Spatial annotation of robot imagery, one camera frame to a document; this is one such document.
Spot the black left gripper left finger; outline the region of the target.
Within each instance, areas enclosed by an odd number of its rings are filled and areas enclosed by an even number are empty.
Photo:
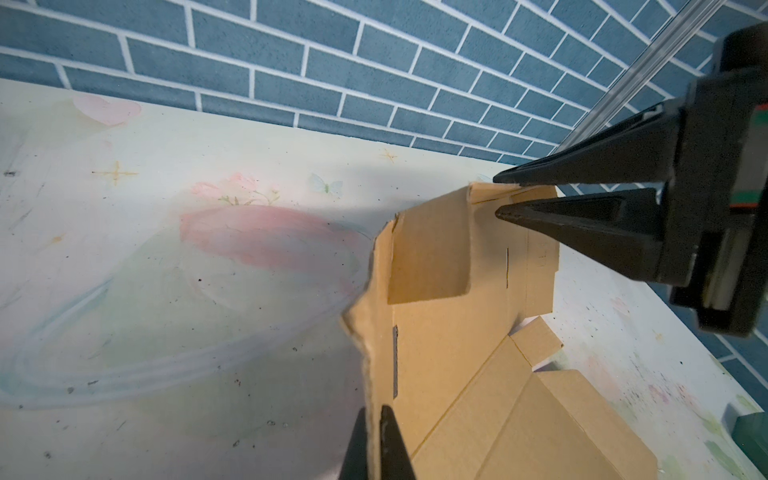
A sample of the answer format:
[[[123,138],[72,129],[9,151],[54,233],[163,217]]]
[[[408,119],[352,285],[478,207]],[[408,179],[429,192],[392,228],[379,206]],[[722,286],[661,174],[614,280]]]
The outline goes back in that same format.
[[[346,453],[338,475],[339,480],[367,480],[366,409],[361,408],[355,420]]]

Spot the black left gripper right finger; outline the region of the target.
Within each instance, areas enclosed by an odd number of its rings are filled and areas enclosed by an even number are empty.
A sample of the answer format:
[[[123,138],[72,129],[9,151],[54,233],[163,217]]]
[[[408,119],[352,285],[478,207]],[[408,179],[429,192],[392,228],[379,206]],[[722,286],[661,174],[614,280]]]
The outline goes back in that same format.
[[[381,478],[383,480],[415,480],[412,467],[394,410],[382,406],[380,418]]]

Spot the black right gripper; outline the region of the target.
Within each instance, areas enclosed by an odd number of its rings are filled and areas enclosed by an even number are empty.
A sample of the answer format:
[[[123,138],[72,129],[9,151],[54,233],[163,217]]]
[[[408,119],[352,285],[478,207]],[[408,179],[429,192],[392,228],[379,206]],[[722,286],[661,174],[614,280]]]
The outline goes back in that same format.
[[[750,335],[767,287],[766,24],[718,40],[712,72],[692,81],[681,101],[493,181],[665,181],[662,201],[654,189],[633,189],[529,200],[495,215],[632,280],[671,285],[671,302],[692,309],[705,331]]]

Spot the brown cardboard box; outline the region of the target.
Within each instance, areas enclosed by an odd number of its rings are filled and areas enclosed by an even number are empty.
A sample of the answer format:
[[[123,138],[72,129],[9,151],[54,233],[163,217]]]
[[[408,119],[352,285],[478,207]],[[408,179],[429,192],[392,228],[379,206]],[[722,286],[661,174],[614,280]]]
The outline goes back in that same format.
[[[498,208],[552,187],[472,183],[400,212],[344,313],[363,356],[368,479],[395,412],[416,479],[653,479],[651,450],[576,370],[545,322],[555,242]]]

